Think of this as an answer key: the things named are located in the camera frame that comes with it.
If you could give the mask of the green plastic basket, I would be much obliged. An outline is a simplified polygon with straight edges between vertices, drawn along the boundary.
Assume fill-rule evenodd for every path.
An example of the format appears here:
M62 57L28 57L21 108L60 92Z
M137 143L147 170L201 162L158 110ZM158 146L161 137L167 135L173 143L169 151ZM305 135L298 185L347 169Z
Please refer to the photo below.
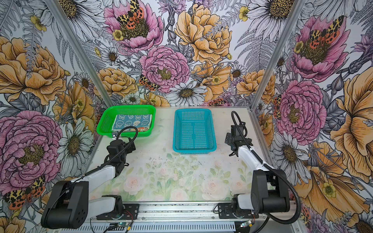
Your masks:
M113 137L120 130L134 126L139 137L151 135L156 108L152 105L121 105L113 106L104 111L96 127L97 134Z

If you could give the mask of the blue white patterned towel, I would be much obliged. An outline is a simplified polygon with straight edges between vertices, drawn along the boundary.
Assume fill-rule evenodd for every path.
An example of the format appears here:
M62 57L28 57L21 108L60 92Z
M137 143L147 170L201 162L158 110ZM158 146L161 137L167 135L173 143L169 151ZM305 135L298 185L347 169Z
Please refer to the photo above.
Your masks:
M153 116L147 115L117 115L113 124L113 131L120 131L123 128L134 126L151 127Z

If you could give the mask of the teal plastic basket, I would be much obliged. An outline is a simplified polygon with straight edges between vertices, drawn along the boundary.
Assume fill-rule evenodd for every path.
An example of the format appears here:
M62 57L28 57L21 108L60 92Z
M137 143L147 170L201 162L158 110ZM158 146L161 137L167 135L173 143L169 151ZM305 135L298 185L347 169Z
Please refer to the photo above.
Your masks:
M174 116L173 150L180 154L208 154L217 148L209 109L178 109Z

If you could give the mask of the cream orange patterned towel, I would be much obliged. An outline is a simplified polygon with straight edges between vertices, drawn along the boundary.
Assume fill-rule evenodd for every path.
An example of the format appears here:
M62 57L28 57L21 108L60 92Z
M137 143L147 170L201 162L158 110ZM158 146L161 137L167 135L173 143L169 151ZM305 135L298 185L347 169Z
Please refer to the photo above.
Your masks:
M151 130L151 127L138 127L139 132L147 132L150 130Z

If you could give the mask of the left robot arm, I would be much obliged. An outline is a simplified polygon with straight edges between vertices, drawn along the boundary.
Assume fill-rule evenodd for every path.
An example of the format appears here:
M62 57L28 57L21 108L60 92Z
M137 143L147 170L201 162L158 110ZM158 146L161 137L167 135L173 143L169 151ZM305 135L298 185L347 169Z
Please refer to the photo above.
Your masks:
M53 188L41 217L41 226L48 229L77 229L88 218L118 218L124 214L122 198L106 195L90 200L89 194L107 181L118 177L125 167L127 154L136 149L134 139L110 142L103 164L71 181L59 181Z

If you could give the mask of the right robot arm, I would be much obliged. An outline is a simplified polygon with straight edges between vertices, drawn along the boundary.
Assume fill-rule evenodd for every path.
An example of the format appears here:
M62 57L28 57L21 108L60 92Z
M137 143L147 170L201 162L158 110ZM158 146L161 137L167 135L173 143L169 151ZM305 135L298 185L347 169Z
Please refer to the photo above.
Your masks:
M288 186L280 179L283 172L275 170L256 153L250 138L240 134L244 126L231 126L225 143L231 147L231 155L237 156L252 169L252 186L249 194L235 194L232 212L236 216L281 213L290 210Z

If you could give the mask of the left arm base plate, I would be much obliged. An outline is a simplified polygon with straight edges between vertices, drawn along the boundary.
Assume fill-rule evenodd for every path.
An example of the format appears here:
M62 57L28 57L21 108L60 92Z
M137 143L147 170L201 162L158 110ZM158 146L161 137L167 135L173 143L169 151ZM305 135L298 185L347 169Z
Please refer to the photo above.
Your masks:
M123 204L122 207L115 208L109 213L96 216L97 220L137 220L139 214L139 204Z

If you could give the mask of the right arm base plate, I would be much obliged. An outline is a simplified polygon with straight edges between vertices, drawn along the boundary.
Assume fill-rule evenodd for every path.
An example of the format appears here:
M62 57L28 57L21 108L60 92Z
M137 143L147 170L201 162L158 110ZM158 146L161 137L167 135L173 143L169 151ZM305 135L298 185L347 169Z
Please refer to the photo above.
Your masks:
M219 219L254 219L259 217L251 210L234 207L232 203L218 203L217 214Z

